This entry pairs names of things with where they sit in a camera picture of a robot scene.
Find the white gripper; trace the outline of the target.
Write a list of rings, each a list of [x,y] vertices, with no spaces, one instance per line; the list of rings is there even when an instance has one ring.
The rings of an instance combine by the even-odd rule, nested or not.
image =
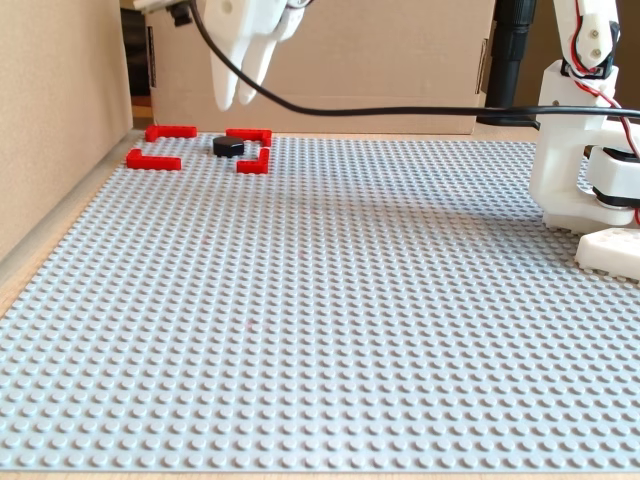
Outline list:
[[[291,38],[306,9],[305,1],[243,1],[224,0],[206,2],[207,43],[218,49],[246,42],[245,48],[232,48],[223,53],[235,67],[254,83],[261,85],[268,71],[276,43]],[[249,104],[256,89],[226,66],[215,54],[211,55],[212,78],[216,104],[227,111],[234,103]]]

